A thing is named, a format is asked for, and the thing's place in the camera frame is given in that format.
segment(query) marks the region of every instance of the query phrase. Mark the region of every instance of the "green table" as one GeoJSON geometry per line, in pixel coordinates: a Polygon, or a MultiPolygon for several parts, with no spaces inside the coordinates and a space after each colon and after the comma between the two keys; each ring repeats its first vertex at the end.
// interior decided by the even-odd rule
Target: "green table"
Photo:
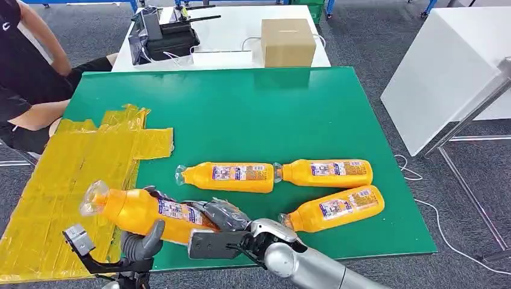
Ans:
{"type": "MultiPolygon", "coordinates": [[[[315,234],[305,244],[335,258],[436,252],[412,194],[351,67],[203,70],[84,75],[64,115],[91,118],[131,103],[151,109],[147,128],[174,128],[170,158],[142,161],[137,186],[156,185],[178,200],[227,199],[253,219],[277,219],[308,200],[340,191],[281,182],[269,194],[177,186],[179,164],[289,163],[362,158],[372,164],[385,209],[375,217],[315,234]]],[[[165,243],[154,270],[248,266],[248,258],[191,260],[165,243]]]]}

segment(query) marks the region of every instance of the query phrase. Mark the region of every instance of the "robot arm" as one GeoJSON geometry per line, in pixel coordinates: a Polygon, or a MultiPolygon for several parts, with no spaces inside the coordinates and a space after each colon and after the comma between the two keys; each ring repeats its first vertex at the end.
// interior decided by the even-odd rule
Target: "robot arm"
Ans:
{"type": "Polygon", "coordinates": [[[269,219],[251,223],[250,234],[239,234],[238,244],[233,233],[196,232],[190,241],[190,257],[225,258],[237,250],[273,274],[288,279],[302,289],[385,289],[330,257],[307,247],[293,230],[269,219]],[[210,249],[217,250],[217,255],[210,249]]]}

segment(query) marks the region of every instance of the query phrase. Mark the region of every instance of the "metal stand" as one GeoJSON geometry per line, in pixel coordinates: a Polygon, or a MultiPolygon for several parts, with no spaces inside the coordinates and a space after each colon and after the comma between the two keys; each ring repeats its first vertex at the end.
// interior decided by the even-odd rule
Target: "metal stand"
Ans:
{"type": "Polygon", "coordinates": [[[463,176],[458,171],[443,146],[448,141],[511,140],[511,135],[476,135],[456,137],[456,134],[458,134],[463,128],[469,125],[483,110],[487,109],[487,107],[493,104],[501,95],[503,95],[506,91],[508,91],[509,88],[511,88],[511,57],[506,57],[503,61],[501,61],[501,63],[498,65],[498,68],[500,69],[501,73],[497,75],[497,77],[495,77],[478,95],[478,97],[486,96],[484,97],[484,100],[481,101],[481,103],[478,104],[470,113],[468,113],[455,127],[446,133],[445,136],[443,136],[437,143],[435,143],[433,147],[424,155],[425,158],[429,158],[431,153],[438,149],[447,165],[454,173],[454,176],[458,180],[462,189],[465,191],[467,197],[475,206],[484,223],[494,236],[494,239],[502,249],[502,251],[484,255],[483,260],[485,261],[495,261],[498,259],[510,257],[511,249],[509,249],[508,245],[500,233],[497,231],[496,227],[484,211],[481,203],[477,200],[477,197],[469,188],[468,184],[465,182],[463,176]]]}
{"type": "Polygon", "coordinates": [[[32,157],[30,154],[26,152],[19,151],[17,149],[9,148],[15,151],[20,155],[24,160],[23,161],[0,161],[0,167],[19,167],[19,166],[36,166],[37,159],[32,157]]]}

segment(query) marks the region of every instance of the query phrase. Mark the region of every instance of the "metal frame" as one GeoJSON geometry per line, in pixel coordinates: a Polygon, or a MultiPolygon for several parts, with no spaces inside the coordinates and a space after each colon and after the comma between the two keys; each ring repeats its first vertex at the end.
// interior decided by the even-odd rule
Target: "metal frame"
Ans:
{"type": "MultiPolygon", "coordinates": [[[[49,8],[49,4],[67,4],[67,3],[102,3],[108,2],[105,0],[25,0],[27,4],[43,4],[45,8],[49,8]]],[[[115,0],[113,2],[129,2],[133,13],[138,9],[137,0],[115,0]]]]}
{"type": "MultiPolygon", "coordinates": [[[[9,148],[3,141],[0,140],[0,145],[4,145],[9,148]]],[[[17,149],[9,148],[15,151],[20,157],[23,158],[22,161],[0,161],[0,167],[19,167],[19,166],[36,166],[37,158],[34,158],[27,152],[22,152],[17,149]]]]}
{"type": "Polygon", "coordinates": [[[497,231],[495,225],[486,214],[483,206],[472,192],[468,184],[465,182],[463,176],[458,171],[456,166],[454,165],[452,159],[449,157],[447,152],[444,149],[444,145],[449,141],[484,141],[484,140],[511,140],[511,135],[475,135],[475,136],[463,136],[456,137],[463,128],[469,125],[482,111],[487,109],[491,104],[493,104],[501,95],[503,95],[506,91],[511,89],[511,57],[506,57],[501,63],[498,65],[501,73],[497,75],[492,81],[488,83],[488,85],[483,88],[482,91],[479,92],[478,98],[484,98],[472,111],[470,111],[455,127],[453,127],[448,133],[446,133],[437,143],[433,145],[431,149],[429,149],[425,154],[425,158],[429,158],[429,156],[436,150],[440,152],[445,162],[449,166],[449,169],[454,173],[454,176],[458,180],[458,183],[461,185],[462,189],[465,191],[467,197],[472,202],[472,204],[477,209],[479,215],[484,221],[484,224],[491,231],[494,239],[499,244],[501,251],[487,254],[483,256],[483,260],[485,261],[495,261],[502,258],[511,257],[511,249],[506,244],[506,241],[502,238],[500,233],[497,231]]]}
{"type": "MultiPolygon", "coordinates": [[[[472,7],[474,5],[475,1],[476,0],[472,0],[472,2],[470,2],[468,7],[472,7]]],[[[438,2],[438,0],[430,0],[430,3],[426,7],[426,9],[421,13],[421,18],[425,19],[426,17],[428,17],[428,15],[431,12],[431,9],[434,8],[434,6],[436,5],[437,2],[438,2]]],[[[456,2],[457,2],[457,0],[450,0],[449,3],[447,4],[447,7],[454,7],[454,3],[456,3],[456,2]]]]}

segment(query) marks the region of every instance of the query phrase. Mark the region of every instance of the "yellow taped surface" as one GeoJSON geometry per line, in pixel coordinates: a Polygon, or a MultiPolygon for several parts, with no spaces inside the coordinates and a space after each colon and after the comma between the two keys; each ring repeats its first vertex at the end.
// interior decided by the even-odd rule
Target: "yellow taped surface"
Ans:
{"type": "Polygon", "coordinates": [[[61,121],[0,240],[0,284],[89,277],[62,236],[77,223],[94,242],[95,259],[119,259],[119,230],[101,216],[80,215],[84,193],[99,179],[134,188],[138,160],[169,157],[172,147],[172,128],[144,129],[149,110],[124,108],[107,111],[98,129],[91,120],[61,121]]]}

